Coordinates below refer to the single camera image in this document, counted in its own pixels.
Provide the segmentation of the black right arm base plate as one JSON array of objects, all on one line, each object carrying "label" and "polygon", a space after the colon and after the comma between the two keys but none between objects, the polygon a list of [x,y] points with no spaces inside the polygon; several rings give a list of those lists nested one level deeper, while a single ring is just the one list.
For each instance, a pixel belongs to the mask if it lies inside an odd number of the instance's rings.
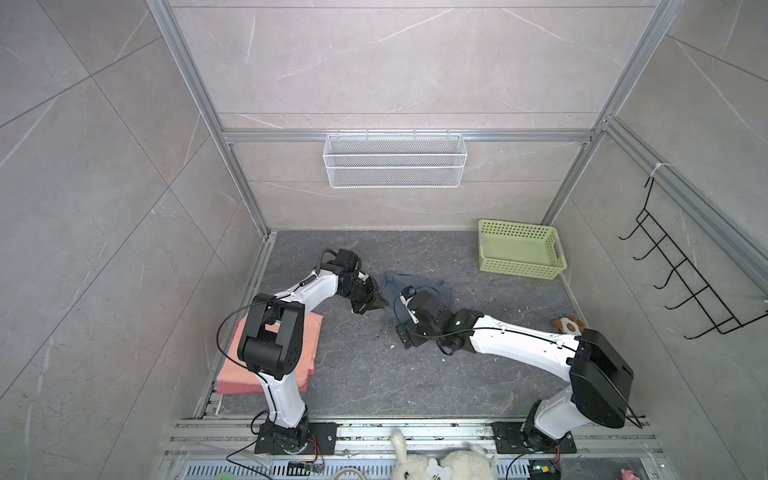
[{"label": "black right arm base plate", "polygon": [[524,422],[492,422],[492,437],[499,454],[555,453],[575,454],[573,437],[567,433],[554,440]]}]

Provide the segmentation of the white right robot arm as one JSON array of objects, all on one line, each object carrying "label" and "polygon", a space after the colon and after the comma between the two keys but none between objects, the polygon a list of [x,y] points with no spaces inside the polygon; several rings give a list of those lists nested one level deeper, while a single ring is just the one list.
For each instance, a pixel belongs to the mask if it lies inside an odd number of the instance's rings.
[{"label": "white right robot arm", "polygon": [[636,418],[629,405],[634,372],[598,331],[547,333],[508,324],[479,311],[407,306],[396,331],[405,348],[433,341],[445,355],[460,350],[495,355],[547,371],[567,383],[538,400],[520,427],[523,447],[549,450],[572,430],[594,423],[620,429]]}]

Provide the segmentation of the blue-grey t-shirt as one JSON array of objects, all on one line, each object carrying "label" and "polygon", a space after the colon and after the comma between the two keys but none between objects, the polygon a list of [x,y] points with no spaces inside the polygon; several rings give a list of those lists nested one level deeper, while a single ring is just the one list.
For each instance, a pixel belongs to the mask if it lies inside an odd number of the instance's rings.
[{"label": "blue-grey t-shirt", "polygon": [[416,293],[427,291],[438,298],[446,307],[455,304],[454,289],[443,280],[435,280],[420,275],[387,272],[385,281],[379,288],[379,294],[388,305],[385,310],[398,324],[411,320],[405,305],[399,297],[403,291],[413,289]]}]

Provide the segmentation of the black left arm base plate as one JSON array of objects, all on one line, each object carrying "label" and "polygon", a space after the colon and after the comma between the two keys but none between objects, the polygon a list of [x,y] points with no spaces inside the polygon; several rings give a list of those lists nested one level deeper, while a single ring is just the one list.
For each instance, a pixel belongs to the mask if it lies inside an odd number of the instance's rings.
[{"label": "black left arm base plate", "polygon": [[259,428],[254,446],[256,454],[332,455],[338,425],[333,422],[302,421],[295,428],[265,422]]}]

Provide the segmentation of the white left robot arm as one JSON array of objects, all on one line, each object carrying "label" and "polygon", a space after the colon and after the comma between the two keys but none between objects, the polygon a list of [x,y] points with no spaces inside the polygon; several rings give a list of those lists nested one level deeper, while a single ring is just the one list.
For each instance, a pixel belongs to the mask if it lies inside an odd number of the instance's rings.
[{"label": "white left robot arm", "polygon": [[319,259],[297,284],[274,295],[254,297],[237,347],[238,359],[256,375],[265,392],[267,423],[277,434],[295,437],[300,443],[308,434],[308,417],[295,369],[302,354],[307,315],[333,296],[349,300],[355,314],[388,306],[377,282],[362,270],[356,253],[325,249],[322,254],[332,258]]}]

